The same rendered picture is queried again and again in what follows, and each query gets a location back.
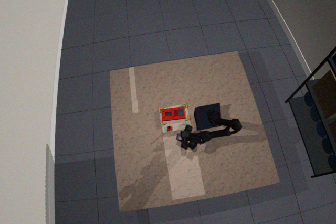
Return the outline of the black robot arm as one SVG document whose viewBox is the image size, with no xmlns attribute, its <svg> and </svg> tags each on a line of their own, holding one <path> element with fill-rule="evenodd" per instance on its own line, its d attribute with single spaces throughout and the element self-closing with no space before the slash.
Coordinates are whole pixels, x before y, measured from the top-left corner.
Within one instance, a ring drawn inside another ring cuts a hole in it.
<svg viewBox="0 0 336 224">
<path fill-rule="evenodd" d="M 210 122 L 212 126 L 216 126 L 217 124 L 219 125 L 224 125 L 227 126 L 227 128 L 223 130 L 218 130 L 218 131 L 200 131 L 199 133 L 193 133 L 192 139 L 188 144 L 188 148 L 194 149 L 197 144 L 204 144 L 208 141 L 210 141 L 213 138 L 218 138 L 222 136 L 230 136 L 232 134 L 235 134 L 239 132 L 242 129 L 242 125 L 239 121 L 239 119 L 222 119 L 217 116 L 217 113 L 215 112 L 214 109 L 207 111 L 207 119 Z M 229 129 L 232 128 L 234 131 L 229 131 Z M 180 137 L 182 140 L 186 140 L 190 138 L 190 133 L 189 131 L 181 131 Z M 202 139 L 202 141 L 201 141 Z"/>
</svg>

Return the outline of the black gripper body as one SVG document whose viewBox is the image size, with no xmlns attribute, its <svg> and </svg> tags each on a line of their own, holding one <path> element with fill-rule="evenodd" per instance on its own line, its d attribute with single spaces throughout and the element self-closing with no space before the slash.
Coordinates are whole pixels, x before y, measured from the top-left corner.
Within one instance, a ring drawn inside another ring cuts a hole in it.
<svg viewBox="0 0 336 224">
<path fill-rule="evenodd" d="M 190 126 L 190 125 L 186 125 L 185 128 L 186 128 L 185 131 L 189 131 L 189 132 L 192 131 L 192 129 L 193 129 L 193 127 Z M 188 148 L 188 141 L 191 141 L 192 135 L 193 135 L 193 133 L 191 132 L 190 133 L 190 138 L 188 138 L 188 139 L 186 139 L 185 141 L 182 142 L 181 148 L 187 150 L 187 148 Z"/>
</svg>

